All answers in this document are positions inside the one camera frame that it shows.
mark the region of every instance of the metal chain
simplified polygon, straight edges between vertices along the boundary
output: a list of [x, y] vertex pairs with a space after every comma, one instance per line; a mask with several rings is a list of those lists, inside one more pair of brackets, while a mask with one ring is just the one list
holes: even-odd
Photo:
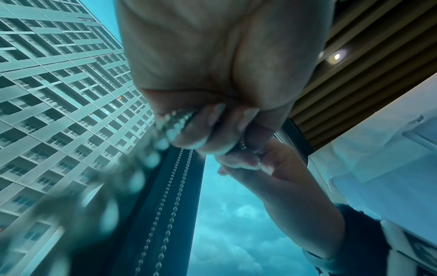
[[167, 232], [165, 232], [163, 246], [161, 247], [161, 253], [158, 256], [158, 262], [156, 263], [156, 266], [155, 266], [156, 270], [155, 270], [155, 273], [153, 274], [153, 276], [159, 276], [159, 270], [162, 267], [164, 253], [167, 250], [168, 238], [170, 237], [170, 231], [173, 228], [174, 218], [176, 216], [176, 212], [178, 211], [179, 201], [181, 200], [181, 196], [182, 196], [183, 185], [185, 184], [185, 180], [187, 179], [187, 173], [188, 173], [188, 169], [190, 167], [190, 162], [191, 162], [192, 156], [193, 156], [193, 150], [190, 150], [190, 153], [189, 153], [188, 159], [187, 159], [187, 164], [186, 164], [185, 169], [183, 171], [181, 185], [179, 185], [179, 191], [178, 191], [178, 194], [176, 196], [176, 201], [174, 202], [173, 212], [171, 214], [171, 218], [170, 218], [169, 224], [167, 226]]
[[68, 275], [68, 255], [79, 247], [109, 237], [118, 224], [119, 200], [142, 190], [152, 170], [161, 162], [160, 152], [169, 147], [169, 142], [180, 133], [194, 112], [174, 111], [162, 122], [156, 122], [131, 152], [120, 157], [113, 169], [91, 177], [91, 184], [82, 194], [42, 198], [22, 215], [20, 222], [0, 233], [0, 263], [38, 219], [52, 216], [64, 233], [38, 266], [37, 275]]
[[135, 276], [137, 276], [140, 273], [142, 263], [144, 262], [144, 257], [146, 256], [146, 252], [149, 249], [149, 244], [151, 242], [153, 233], [155, 231], [155, 227], [158, 225], [158, 220], [159, 220], [159, 217], [161, 215], [161, 211], [163, 210], [165, 199], [167, 198], [167, 195], [168, 195], [168, 191], [170, 191], [170, 188], [172, 186], [174, 174], [176, 173], [176, 171], [178, 169], [179, 162], [180, 162], [181, 157], [182, 157], [182, 153], [183, 153], [183, 149], [181, 149], [181, 151], [179, 152], [179, 156], [176, 159], [176, 164], [174, 165], [172, 175], [170, 176], [170, 179], [168, 180], [167, 188], [165, 189], [163, 198], [161, 199], [161, 204], [159, 205], [158, 212], [156, 213], [155, 221], [153, 222], [153, 226], [150, 229], [148, 239], [146, 240], [146, 245], [143, 247], [143, 251], [141, 253], [140, 260], [138, 261], [138, 266], [135, 269], [135, 274], [134, 274]]

